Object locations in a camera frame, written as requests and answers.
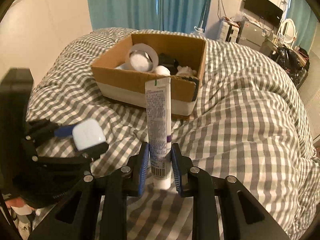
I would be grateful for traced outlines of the white earbuds case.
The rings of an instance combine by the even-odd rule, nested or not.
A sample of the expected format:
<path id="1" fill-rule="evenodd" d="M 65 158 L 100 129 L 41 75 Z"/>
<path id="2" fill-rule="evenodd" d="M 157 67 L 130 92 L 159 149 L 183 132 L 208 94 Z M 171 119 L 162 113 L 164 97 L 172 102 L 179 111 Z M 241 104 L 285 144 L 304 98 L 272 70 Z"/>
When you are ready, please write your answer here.
<path id="1" fill-rule="evenodd" d="M 75 125 L 72 129 L 72 137 L 78 151 L 106 142 L 103 129 L 95 119 L 87 119 Z"/>

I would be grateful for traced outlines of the white printed tube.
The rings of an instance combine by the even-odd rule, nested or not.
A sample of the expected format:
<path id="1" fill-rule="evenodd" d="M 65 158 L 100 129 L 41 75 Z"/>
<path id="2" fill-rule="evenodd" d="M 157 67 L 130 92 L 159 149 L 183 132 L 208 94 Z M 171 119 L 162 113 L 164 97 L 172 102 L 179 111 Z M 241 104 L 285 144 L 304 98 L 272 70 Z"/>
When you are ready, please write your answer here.
<path id="1" fill-rule="evenodd" d="M 171 78 L 145 83 L 150 165 L 156 189 L 171 187 Z"/>

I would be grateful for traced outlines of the white plastic bottle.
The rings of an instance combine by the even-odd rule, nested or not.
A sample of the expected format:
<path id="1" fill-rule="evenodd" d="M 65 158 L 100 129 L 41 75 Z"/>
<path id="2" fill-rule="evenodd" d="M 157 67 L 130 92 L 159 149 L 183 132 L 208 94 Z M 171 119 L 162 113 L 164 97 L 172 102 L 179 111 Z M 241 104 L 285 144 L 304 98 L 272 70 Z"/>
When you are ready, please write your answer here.
<path id="1" fill-rule="evenodd" d="M 154 71 L 153 71 L 155 74 L 157 75 L 163 75 L 163 76 L 170 76 L 170 70 L 168 70 L 167 67 L 165 66 L 162 66 L 162 65 L 159 65 L 157 66 Z"/>

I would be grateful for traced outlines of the tape roll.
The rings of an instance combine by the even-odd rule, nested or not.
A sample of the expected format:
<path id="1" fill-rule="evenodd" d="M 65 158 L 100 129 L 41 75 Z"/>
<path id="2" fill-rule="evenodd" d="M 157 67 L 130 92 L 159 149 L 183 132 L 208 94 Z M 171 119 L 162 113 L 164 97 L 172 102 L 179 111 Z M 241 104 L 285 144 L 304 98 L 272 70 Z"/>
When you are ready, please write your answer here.
<path id="1" fill-rule="evenodd" d="M 134 69 L 131 67 L 131 64 L 129 62 L 129 58 L 130 58 L 130 55 L 135 51 L 143 51 L 143 52 L 147 53 L 149 59 L 152 61 L 152 64 L 153 64 L 152 70 L 150 70 L 149 72 L 143 72 L 143 73 L 150 73 L 158 66 L 159 58 L 158 58 L 158 54 L 155 52 L 155 50 L 152 47 L 150 47 L 144 43 L 138 43 L 138 44 L 133 45 L 129 49 L 129 52 L 128 52 L 126 60 L 125 60 L 125 63 L 127 63 L 130 70 L 134 70 Z"/>

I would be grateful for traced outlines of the black wallet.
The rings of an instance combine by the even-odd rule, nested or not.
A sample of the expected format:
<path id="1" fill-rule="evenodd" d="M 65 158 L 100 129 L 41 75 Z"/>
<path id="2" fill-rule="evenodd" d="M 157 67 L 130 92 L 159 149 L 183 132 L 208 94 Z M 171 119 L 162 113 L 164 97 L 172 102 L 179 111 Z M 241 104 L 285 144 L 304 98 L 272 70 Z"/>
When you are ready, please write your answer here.
<path id="1" fill-rule="evenodd" d="M 177 73 L 177 67 L 180 65 L 176 58 L 169 56 L 165 53 L 161 53 L 159 56 L 159 65 L 168 68 L 170 72 Z"/>

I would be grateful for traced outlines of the white plush toy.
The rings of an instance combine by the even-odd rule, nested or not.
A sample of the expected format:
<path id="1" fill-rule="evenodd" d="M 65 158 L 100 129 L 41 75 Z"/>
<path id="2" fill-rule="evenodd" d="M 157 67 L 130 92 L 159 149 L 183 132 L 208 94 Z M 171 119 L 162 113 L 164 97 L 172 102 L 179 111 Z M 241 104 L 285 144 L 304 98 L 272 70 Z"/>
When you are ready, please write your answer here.
<path id="1" fill-rule="evenodd" d="M 197 76 L 197 71 L 188 66 L 178 66 L 176 76 Z"/>

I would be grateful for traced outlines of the tissue pack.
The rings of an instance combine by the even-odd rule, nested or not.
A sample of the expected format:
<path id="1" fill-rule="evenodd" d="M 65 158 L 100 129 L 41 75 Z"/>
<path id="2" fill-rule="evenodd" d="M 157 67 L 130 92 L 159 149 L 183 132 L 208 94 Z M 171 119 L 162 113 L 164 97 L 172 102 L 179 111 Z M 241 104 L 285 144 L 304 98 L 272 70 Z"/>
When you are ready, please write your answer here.
<path id="1" fill-rule="evenodd" d="M 129 66 L 127 65 L 127 63 L 123 63 L 119 66 L 117 66 L 115 69 L 119 69 L 119 70 L 130 70 Z"/>

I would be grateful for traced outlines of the white sock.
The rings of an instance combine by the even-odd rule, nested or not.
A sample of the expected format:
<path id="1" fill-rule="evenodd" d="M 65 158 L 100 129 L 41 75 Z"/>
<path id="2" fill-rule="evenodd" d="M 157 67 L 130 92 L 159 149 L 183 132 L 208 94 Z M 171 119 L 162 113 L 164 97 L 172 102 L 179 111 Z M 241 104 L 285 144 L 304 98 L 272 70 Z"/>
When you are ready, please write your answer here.
<path id="1" fill-rule="evenodd" d="M 152 61 L 147 53 L 143 51 L 135 51 L 130 55 L 129 62 L 131 67 L 139 72 L 149 72 L 153 68 Z"/>

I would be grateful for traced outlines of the cardboard box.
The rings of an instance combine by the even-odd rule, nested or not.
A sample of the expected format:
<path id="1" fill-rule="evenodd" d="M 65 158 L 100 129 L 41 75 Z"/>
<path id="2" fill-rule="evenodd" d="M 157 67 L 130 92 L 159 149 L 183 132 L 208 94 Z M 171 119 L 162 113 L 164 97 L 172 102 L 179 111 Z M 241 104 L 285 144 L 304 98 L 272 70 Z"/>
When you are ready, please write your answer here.
<path id="1" fill-rule="evenodd" d="M 204 75 L 207 41 L 199 36 L 178 33 L 132 33 L 121 39 L 91 64 L 93 76 L 103 96 L 137 107 L 146 107 L 145 83 L 160 79 L 154 73 L 121 70 L 136 44 L 150 46 L 157 55 L 176 59 L 180 66 L 197 72 L 194 77 L 171 77 L 171 113 L 190 116 L 197 102 Z"/>

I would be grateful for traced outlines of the grey checkered duvet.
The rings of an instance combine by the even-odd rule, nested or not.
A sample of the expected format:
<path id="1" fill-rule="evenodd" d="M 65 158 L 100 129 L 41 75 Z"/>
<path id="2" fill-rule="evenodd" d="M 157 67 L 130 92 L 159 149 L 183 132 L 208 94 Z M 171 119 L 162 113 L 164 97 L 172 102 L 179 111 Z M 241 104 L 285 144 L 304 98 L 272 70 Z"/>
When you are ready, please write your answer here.
<path id="1" fill-rule="evenodd" d="M 104 176 L 147 141 L 146 112 L 105 98 L 91 63 L 128 28 L 99 29 L 71 42 L 33 90 L 27 120 L 73 124 L 94 118 L 109 150 L 91 166 Z M 194 165 L 215 177 L 233 175 L 288 234 L 299 239 L 319 204 L 319 158 L 304 105 L 274 61 L 234 43 L 207 40 L 200 94 L 189 120 L 174 120 L 172 140 Z"/>

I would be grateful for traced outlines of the black bag pile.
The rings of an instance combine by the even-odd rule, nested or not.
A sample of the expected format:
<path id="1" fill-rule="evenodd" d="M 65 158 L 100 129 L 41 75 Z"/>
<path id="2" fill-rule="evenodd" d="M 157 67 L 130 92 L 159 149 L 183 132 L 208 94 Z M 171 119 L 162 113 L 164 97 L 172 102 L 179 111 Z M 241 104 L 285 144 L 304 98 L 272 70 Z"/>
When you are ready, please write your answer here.
<path id="1" fill-rule="evenodd" d="M 294 50 L 279 46 L 269 57 L 283 68 L 297 89 L 300 89 L 309 74 L 310 62 L 303 63 Z"/>

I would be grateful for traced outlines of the teal curtain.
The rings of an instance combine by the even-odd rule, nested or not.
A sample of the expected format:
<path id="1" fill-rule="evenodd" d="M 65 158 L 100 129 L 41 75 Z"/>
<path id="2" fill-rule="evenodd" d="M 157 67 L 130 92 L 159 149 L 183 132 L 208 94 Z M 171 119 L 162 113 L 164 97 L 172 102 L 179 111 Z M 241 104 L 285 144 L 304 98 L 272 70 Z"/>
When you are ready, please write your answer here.
<path id="1" fill-rule="evenodd" d="M 191 34 L 211 0 L 87 0 L 93 29 L 122 27 Z"/>
<path id="2" fill-rule="evenodd" d="M 295 46 L 310 51 L 316 34 L 318 20 L 306 0 L 289 0 L 286 18 L 293 20 L 297 38 Z"/>

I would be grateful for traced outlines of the silver mini fridge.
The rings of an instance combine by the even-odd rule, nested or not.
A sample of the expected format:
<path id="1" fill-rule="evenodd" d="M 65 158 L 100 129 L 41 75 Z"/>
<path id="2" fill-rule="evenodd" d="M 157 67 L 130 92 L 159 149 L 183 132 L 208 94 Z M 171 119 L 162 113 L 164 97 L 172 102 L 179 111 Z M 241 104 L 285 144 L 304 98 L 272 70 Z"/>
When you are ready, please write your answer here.
<path id="1" fill-rule="evenodd" d="M 236 42 L 259 51 L 266 36 L 264 29 L 248 20 L 241 21 L 240 23 L 240 30 Z"/>

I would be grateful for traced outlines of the white oval mirror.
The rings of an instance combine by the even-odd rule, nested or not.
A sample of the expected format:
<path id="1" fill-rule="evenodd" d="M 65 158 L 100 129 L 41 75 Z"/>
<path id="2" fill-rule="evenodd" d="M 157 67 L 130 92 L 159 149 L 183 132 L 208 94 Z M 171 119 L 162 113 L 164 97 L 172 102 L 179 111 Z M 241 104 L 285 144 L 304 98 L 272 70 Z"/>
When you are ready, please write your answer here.
<path id="1" fill-rule="evenodd" d="M 278 40 L 281 44 L 291 47 L 297 38 L 297 30 L 291 18 L 285 19 L 278 29 Z"/>

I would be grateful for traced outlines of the black wall television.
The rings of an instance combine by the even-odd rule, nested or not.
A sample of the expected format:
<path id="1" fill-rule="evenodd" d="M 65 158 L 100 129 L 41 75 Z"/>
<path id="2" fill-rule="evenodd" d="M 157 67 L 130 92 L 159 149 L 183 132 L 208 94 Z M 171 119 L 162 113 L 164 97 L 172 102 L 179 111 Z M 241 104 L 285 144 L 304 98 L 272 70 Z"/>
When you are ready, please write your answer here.
<path id="1" fill-rule="evenodd" d="M 283 11 L 269 0 L 245 0 L 244 9 L 279 27 Z"/>

